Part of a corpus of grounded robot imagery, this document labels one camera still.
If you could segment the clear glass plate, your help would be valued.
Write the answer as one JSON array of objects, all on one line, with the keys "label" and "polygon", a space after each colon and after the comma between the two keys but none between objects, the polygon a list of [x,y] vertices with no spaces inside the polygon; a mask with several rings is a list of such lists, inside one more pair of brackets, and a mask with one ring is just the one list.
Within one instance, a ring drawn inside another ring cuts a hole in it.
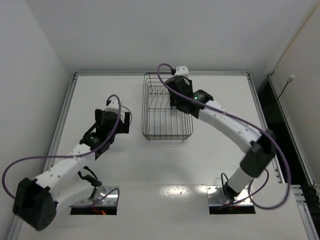
[{"label": "clear glass plate", "polygon": [[132,117],[132,112],[131,112],[131,110],[130,110],[129,108],[127,108],[126,106],[124,106],[124,105],[121,106],[121,112],[122,112],[123,114],[129,113],[129,115]]}]

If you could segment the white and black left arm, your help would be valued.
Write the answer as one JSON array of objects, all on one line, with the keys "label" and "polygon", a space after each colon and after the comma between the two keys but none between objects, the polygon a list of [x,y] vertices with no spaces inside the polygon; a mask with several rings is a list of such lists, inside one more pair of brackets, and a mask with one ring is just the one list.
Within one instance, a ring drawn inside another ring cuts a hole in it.
[{"label": "white and black left arm", "polygon": [[129,133],[131,118],[129,111],[96,109],[95,123],[70,154],[35,178],[20,181],[13,213],[36,231],[42,231],[57,212],[92,198],[102,183],[92,175],[82,175],[81,171],[110,148],[117,134]]}]

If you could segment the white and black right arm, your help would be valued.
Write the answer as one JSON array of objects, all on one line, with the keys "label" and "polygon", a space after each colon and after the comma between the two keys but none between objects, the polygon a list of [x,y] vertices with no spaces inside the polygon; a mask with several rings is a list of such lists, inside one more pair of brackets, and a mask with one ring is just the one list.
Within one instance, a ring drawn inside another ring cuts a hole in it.
[{"label": "white and black right arm", "polygon": [[275,156],[275,147],[255,128],[227,116],[212,95],[201,89],[194,91],[191,80],[175,75],[165,84],[170,88],[172,106],[213,126],[245,154],[237,170],[215,193],[220,204],[234,201],[246,185],[262,174]]}]

